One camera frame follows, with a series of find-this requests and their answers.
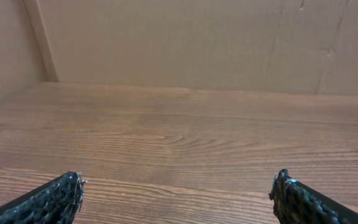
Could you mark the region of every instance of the wooden floor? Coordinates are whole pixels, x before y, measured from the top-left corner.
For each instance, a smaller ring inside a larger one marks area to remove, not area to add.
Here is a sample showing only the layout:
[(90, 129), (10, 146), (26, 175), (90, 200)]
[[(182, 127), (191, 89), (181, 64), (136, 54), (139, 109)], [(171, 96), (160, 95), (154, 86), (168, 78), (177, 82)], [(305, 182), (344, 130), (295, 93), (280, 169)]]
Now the wooden floor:
[(278, 223), (282, 168), (358, 212), (358, 96), (43, 83), (0, 105), (0, 205), (80, 170), (75, 223)]

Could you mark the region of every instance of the wood grain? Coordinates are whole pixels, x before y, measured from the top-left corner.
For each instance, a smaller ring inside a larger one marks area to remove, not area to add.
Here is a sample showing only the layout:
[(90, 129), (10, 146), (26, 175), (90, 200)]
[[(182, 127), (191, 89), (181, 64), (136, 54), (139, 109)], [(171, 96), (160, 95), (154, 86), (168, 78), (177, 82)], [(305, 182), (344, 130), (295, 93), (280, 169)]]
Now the wood grain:
[(77, 223), (277, 223), (282, 168), (358, 212), (358, 96), (43, 83), (0, 105), (0, 205), (80, 170)]

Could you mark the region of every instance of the black mesh material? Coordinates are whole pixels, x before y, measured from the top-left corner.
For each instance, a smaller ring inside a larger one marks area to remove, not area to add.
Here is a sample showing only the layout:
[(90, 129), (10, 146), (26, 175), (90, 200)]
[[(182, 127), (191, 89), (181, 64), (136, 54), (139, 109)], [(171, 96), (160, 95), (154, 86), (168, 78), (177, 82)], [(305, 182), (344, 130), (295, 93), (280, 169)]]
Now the black mesh material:
[(22, 204), (6, 210), (0, 224), (69, 224), (83, 200), (81, 174), (68, 172)]
[(286, 169), (274, 178), (269, 197), (274, 200), (273, 212), (281, 224), (351, 224), (296, 185), (296, 180), (288, 176)]

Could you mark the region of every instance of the cardboard wall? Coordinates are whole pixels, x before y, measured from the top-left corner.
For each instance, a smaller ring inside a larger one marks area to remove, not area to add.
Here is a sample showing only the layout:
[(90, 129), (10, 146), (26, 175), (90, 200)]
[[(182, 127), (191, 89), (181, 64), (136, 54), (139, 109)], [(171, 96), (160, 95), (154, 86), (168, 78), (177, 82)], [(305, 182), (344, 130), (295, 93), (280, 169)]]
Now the cardboard wall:
[(358, 95), (358, 0), (36, 0), (61, 82)]
[(0, 101), (43, 78), (43, 65), (22, 3), (0, 1)]

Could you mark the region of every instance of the brown wall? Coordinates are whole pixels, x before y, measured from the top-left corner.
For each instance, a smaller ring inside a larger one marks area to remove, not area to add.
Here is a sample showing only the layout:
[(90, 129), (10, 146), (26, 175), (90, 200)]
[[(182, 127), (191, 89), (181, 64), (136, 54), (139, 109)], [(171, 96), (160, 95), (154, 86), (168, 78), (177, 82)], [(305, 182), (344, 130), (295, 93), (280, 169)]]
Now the brown wall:
[(358, 95), (358, 0), (38, 0), (61, 82)]
[(0, 101), (43, 78), (43, 65), (22, 3), (0, 1)]

